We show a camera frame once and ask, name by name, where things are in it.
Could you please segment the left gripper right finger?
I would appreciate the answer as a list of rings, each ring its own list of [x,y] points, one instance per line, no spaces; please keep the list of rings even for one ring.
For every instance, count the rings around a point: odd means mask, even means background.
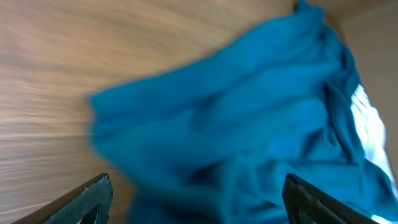
[[[295,174],[287,174],[282,196],[290,224],[377,224]]]

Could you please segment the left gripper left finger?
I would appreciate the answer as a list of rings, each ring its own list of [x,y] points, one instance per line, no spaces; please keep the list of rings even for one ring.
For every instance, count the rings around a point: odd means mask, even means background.
[[[107,224],[113,187],[102,173],[12,224]]]

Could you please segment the blue polo shirt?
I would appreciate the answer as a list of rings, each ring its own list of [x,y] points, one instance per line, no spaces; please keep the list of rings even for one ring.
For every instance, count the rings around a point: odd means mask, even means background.
[[[90,97],[96,151],[137,187],[128,223],[287,223],[287,174],[397,220],[356,131],[354,58],[323,18],[299,1],[207,58]]]

